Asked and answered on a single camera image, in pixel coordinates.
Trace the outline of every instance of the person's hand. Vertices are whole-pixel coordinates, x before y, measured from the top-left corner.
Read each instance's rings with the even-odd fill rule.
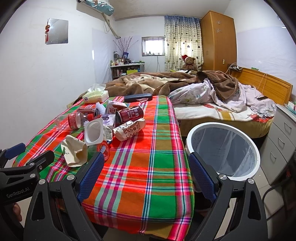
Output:
[[[19,206],[17,203],[15,203],[15,205],[14,205],[13,208],[12,208],[12,210],[13,210],[13,212],[15,213],[15,215],[16,215],[16,217],[17,217],[17,220],[18,220],[19,222],[21,222],[21,221],[22,221],[22,216],[21,216],[21,214],[20,214],[20,206]]]

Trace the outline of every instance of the tissue box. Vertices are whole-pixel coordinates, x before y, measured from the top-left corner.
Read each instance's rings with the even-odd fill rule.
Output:
[[[291,101],[289,101],[289,103],[288,103],[288,106],[292,109],[292,110],[296,110],[296,106],[291,102]]]
[[[126,109],[127,106],[125,103],[117,101],[108,101],[106,106],[106,114],[115,114],[116,111]]]
[[[115,122],[115,115],[103,115],[103,125],[113,129],[114,122]]]
[[[92,91],[88,92],[83,96],[84,103],[103,103],[105,100],[109,98],[108,91]]]

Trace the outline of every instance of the plaid tablecloth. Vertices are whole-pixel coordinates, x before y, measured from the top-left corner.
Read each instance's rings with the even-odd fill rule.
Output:
[[[193,215],[194,192],[173,106],[165,96],[128,105],[143,108],[146,127],[126,141],[113,139],[110,157],[82,205],[92,222],[129,233],[183,240]],[[81,106],[83,102],[78,102],[64,113]],[[51,121],[27,144],[14,165],[23,166],[53,150],[55,160],[40,173],[41,178],[58,181],[75,174],[78,169],[66,165],[60,146],[68,134],[84,139],[82,128],[61,132]],[[88,159],[92,155],[89,148]]]

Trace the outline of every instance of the snack wrapper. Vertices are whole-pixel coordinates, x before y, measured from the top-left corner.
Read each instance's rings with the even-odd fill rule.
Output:
[[[121,126],[118,126],[113,129],[114,136],[120,140],[124,141],[128,138],[133,137],[137,134],[141,129],[146,126],[145,119],[141,118],[137,121],[128,121]]]
[[[107,126],[103,126],[103,128],[104,128],[103,140],[112,141],[112,138],[113,138],[112,130]]]

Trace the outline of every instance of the wardrobe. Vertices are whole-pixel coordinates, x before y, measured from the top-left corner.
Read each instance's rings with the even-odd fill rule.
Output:
[[[237,61],[237,41],[233,18],[209,11],[200,21],[202,70],[226,72]]]

